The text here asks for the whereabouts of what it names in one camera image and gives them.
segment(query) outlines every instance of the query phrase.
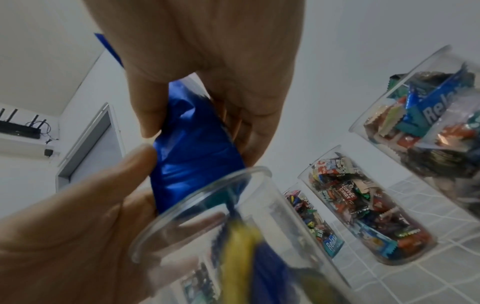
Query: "white ceiling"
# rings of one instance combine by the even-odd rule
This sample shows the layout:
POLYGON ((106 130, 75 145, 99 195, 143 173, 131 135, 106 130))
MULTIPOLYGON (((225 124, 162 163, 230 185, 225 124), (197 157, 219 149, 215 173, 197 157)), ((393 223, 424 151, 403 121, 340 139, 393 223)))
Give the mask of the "white ceiling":
POLYGON ((0 103, 59 116, 103 50, 80 0, 0 2, 0 103))

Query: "black cable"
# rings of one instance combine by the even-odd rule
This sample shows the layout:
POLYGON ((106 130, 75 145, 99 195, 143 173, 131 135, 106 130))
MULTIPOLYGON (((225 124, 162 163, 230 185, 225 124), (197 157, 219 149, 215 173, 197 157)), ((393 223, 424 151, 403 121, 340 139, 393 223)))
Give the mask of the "black cable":
POLYGON ((46 124, 46 132, 44 133, 40 132, 41 135, 46 135, 49 137, 49 139, 45 142, 45 144, 48 144, 49 142, 54 140, 58 140, 58 138, 55 139, 50 135, 50 132, 52 131, 52 126, 46 121, 44 122, 43 120, 34 120, 34 121, 27 122, 25 125, 33 127, 35 124, 38 124, 38 123, 46 124))

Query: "cup of candy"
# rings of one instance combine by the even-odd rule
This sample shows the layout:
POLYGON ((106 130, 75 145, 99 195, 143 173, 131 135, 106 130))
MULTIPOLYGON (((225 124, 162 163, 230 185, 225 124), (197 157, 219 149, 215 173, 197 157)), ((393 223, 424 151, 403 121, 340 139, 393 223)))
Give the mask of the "cup of candy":
POLYGON ((477 218, 479 73, 445 47, 390 77, 387 92, 350 128, 477 218))
POLYGON ((307 196, 296 186, 291 187, 284 195, 309 228, 310 233, 325 249, 325 252, 330 257, 335 257, 342 248, 344 241, 339 238, 330 225, 322 219, 318 211, 309 202, 307 196))
POLYGON ((412 261, 436 238, 337 146, 298 177, 381 263, 412 261))
POLYGON ((129 254, 156 303, 360 302, 264 167, 194 192, 129 254))

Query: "hand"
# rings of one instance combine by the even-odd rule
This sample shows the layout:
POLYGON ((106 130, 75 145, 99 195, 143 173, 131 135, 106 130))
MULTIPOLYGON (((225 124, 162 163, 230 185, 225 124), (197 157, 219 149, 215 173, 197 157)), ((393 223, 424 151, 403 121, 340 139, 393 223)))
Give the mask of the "hand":
MULTIPOLYGON (((127 250, 156 218, 156 210, 151 190, 130 194, 156 162, 155 150, 142 146, 118 166, 0 221, 1 303, 137 304, 145 299, 144 276, 127 250)), ((159 233, 152 245, 178 249, 186 242, 181 240, 219 220, 213 216, 175 227, 159 233)), ((197 266, 194 259, 176 269, 169 266, 160 283, 197 266)))
POLYGON ((246 165, 280 120, 304 0, 84 0, 121 57, 142 135, 161 128, 168 83, 197 72, 246 165))

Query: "door frame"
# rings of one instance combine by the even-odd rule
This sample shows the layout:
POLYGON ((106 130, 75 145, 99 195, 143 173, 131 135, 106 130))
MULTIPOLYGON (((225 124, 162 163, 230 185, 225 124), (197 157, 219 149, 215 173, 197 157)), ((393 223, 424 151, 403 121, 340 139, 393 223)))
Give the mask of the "door frame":
POLYGON ((115 130, 121 155, 122 157, 125 156, 125 147, 120 134, 115 111, 112 106, 105 103, 60 163, 58 172, 55 176, 56 192, 59 192, 61 187, 70 183, 70 176, 78 168, 83 159, 110 125, 115 130))

